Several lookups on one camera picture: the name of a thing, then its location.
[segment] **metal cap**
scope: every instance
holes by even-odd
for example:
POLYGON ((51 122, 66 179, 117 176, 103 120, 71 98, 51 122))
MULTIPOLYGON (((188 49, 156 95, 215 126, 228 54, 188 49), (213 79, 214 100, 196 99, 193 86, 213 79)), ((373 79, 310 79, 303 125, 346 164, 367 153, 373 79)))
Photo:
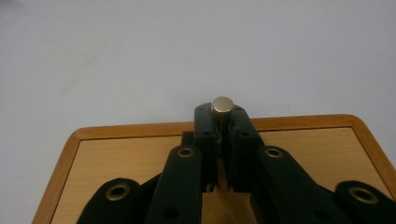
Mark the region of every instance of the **metal cap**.
POLYGON ((230 98, 220 96, 213 101, 213 111, 218 113, 227 113, 233 110, 233 101, 230 98))

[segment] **wooden board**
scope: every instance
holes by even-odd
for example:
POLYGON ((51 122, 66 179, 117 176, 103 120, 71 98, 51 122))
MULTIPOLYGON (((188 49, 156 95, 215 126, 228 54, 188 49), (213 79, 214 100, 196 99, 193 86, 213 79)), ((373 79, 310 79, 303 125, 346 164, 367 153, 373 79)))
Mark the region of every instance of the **wooden board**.
MULTIPOLYGON (((396 172, 360 119, 328 115, 252 122, 266 145, 285 148, 323 187, 334 190, 337 183, 354 179, 396 198, 396 172)), ((162 171, 169 151, 187 131, 193 131, 192 122, 75 131, 33 222, 76 223, 84 205, 108 180, 124 177, 144 183, 162 171)), ((256 223, 248 194, 205 193, 202 223, 256 223)))

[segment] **white wall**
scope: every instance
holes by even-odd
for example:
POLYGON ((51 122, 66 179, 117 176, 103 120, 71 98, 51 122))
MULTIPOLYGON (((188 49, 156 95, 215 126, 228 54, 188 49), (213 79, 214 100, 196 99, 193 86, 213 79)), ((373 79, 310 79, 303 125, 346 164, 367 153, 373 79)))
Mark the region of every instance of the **white wall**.
POLYGON ((87 126, 353 114, 396 164, 396 2, 0 0, 0 223, 29 223, 87 126))

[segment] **black clamp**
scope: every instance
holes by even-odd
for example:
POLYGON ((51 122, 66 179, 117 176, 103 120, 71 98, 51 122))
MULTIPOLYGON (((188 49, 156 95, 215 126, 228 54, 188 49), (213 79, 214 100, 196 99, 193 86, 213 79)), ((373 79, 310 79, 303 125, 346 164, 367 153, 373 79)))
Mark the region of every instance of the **black clamp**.
POLYGON ((105 183, 78 223, 201 223, 202 193, 219 187, 219 158, 227 188, 249 192, 258 223, 396 223, 396 203, 358 181, 335 192, 319 186, 283 148, 266 146, 247 112, 226 98, 199 105, 194 132, 183 133, 163 172, 139 186, 105 183))

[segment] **wooden edge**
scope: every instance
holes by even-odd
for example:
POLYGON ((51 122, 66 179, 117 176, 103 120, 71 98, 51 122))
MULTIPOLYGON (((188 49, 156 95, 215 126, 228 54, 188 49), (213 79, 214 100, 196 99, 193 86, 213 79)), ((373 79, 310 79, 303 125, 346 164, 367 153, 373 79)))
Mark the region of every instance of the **wooden edge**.
MULTIPOLYGON (((378 171, 389 193, 396 199, 395 170, 364 122, 353 115, 316 115, 252 119, 258 132, 292 131, 326 128, 352 128, 378 171)), ((193 122, 153 123, 81 128, 71 134, 55 166, 33 223, 50 223, 61 198, 80 141, 131 137, 178 136, 192 132, 193 122)))
POLYGON ((51 223, 76 157, 79 142, 80 139, 74 133, 67 139, 32 223, 51 223))
POLYGON ((361 145, 366 151, 382 181, 384 181, 390 195, 393 199, 396 199, 396 171, 388 157, 385 155, 381 146, 376 142, 374 136, 361 119, 355 117, 352 129, 361 142, 361 145))
POLYGON ((190 121, 81 128, 76 130, 75 133, 80 140, 99 140, 109 138, 178 136, 183 132, 192 132, 193 130, 194 123, 190 121))

